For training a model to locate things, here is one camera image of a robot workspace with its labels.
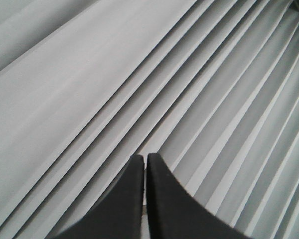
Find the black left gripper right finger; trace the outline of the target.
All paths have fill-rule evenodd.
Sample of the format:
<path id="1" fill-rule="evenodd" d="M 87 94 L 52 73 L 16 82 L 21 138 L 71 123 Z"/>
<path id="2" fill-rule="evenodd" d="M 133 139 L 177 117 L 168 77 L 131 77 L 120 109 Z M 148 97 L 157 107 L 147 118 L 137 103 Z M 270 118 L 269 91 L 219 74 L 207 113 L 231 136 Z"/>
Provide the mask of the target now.
<path id="1" fill-rule="evenodd" d="M 158 153 L 147 159 L 146 200 L 152 239 L 244 239 L 180 185 Z"/>

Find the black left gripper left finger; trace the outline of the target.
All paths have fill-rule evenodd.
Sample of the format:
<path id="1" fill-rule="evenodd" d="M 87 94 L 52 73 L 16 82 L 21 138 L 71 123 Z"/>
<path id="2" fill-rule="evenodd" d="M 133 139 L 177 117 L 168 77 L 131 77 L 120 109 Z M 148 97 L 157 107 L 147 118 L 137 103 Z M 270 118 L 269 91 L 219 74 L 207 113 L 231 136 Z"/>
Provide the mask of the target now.
<path id="1" fill-rule="evenodd" d="M 133 155 L 105 196 L 56 239 L 139 239 L 144 194 L 144 158 Z"/>

